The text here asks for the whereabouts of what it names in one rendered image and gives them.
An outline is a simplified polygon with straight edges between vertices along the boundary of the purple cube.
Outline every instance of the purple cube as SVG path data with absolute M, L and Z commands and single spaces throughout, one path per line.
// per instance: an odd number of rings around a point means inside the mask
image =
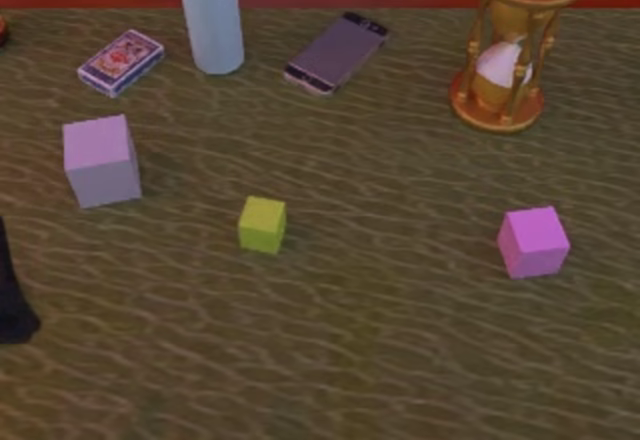
M 124 115 L 62 129 L 64 171 L 81 208 L 140 198 L 136 152 Z
M 498 247 L 511 278 L 558 273 L 571 245 L 553 207 L 508 212 Z

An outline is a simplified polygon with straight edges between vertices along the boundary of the purple smartphone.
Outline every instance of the purple smartphone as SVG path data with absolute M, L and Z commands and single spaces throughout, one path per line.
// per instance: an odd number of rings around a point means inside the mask
M 284 76 L 312 93 L 329 95 L 384 44 L 388 35 L 382 25 L 346 12 L 287 64 Z

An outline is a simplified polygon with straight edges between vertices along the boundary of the deck of cards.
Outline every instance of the deck of cards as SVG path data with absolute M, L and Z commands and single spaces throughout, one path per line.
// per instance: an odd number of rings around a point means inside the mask
M 164 47 L 135 30 L 128 30 L 78 68 L 78 77 L 115 98 L 164 57 Z

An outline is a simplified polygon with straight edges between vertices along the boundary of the yellow-green cube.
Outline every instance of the yellow-green cube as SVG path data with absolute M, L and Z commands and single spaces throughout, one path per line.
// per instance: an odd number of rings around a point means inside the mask
M 276 254 L 287 224 L 284 202 L 248 197 L 238 222 L 240 246 L 256 252 Z

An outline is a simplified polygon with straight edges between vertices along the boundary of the wooden table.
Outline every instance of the wooden table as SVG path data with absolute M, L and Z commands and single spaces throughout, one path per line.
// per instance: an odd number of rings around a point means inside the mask
M 281 81 L 337 14 L 249 11 L 205 78 L 172 10 L 6 11 L 0 211 L 44 327 L 0 350 L 3 440 L 631 440 L 640 428 L 638 11 L 568 11 L 531 130 L 463 125 L 473 12 L 364 12 L 394 37 L 339 96 Z M 168 58 L 122 98 L 75 68 L 137 28 Z M 126 113 L 146 198 L 79 211 L 61 125 Z M 289 205 L 240 252 L 247 195 Z M 510 281 L 505 210 L 555 205 L 557 277 Z

